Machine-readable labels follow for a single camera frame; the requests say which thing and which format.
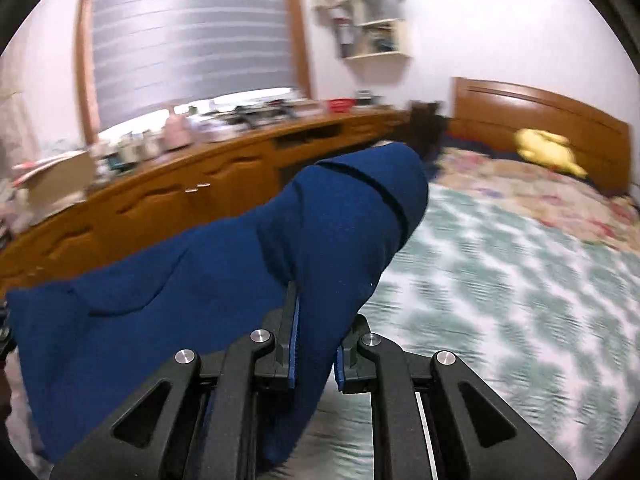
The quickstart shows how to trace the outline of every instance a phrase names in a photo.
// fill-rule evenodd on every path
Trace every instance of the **red plastic container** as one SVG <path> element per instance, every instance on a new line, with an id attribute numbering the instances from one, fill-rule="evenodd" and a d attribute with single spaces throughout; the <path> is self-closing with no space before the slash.
<path id="1" fill-rule="evenodd" d="M 351 110 L 355 103 L 356 99 L 351 98 L 329 99 L 326 102 L 326 107 L 332 114 L 343 114 Z"/>

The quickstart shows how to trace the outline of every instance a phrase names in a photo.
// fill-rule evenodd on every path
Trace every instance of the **green and white bed sheet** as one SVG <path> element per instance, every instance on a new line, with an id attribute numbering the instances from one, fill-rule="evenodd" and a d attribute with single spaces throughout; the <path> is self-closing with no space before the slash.
<path id="1" fill-rule="evenodd" d="M 588 478 L 640 399 L 640 258 L 437 185 L 361 312 L 405 350 L 450 349 Z M 278 478 L 370 479 L 369 396 L 331 378 Z"/>

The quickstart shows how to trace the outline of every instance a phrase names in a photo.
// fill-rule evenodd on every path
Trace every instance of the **window blind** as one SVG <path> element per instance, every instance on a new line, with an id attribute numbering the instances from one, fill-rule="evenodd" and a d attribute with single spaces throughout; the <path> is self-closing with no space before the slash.
<path id="1" fill-rule="evenodd" d="M 93 0 L 100 129 L 219 95 L 295 86 L 286 0 Z"/>

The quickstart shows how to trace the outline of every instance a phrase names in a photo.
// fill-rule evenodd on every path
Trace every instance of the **silver screw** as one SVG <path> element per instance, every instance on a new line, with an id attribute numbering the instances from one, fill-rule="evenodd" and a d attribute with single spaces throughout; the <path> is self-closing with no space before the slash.
<path id="1" fill-rule="evenodd" d="M 175 360 L 178 361 L 181 365 L 185 365 L 187 363 L 190 363 L 195 358 L 196 358 L 195 352 L 193 350 L 189 350 L 189 349 L 180 350 L 175 355 Z"/>
<path id="2" fill-rule="evenodd" d="M 254 343 L 264 343 L 265 341 L 268 341 L 270 337 L 271 332 L 263 328 L 259 328 L 258 330 L 251 332 L 251 341 Z"/>
<path id="3" fill-rule="evenodd" d="M 378 334 L 373 334 L 371 332 L 362 336 L 361 339 L 362 339 L 362 343 L 367 346 L 377 346 L 382 341 L 382 339 L 380 339 L 380 336 Z"/>
<path id="4" fill-rule="evenodd" d="M 436 359 L 440 364 L 452 365 L 456 362 L 456 355 L 453 352 L 445 350 L 444 352 L 438 352 L 438 354 L 436 355 Z"/>

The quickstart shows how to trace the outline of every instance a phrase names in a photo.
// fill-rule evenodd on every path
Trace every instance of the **yellow stuffed animal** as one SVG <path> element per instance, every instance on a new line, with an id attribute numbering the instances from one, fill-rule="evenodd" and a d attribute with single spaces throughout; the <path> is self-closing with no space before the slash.
<path id="1" fill-rule="evenodd" d="M 574 152 L 566 137 L 550 134 L 544 130 L 525 128 L 515 133 L 518 154 L 534 164 L 551 167 L 565 173 L 584 178 L 587 172 L 575 163 Z"/>

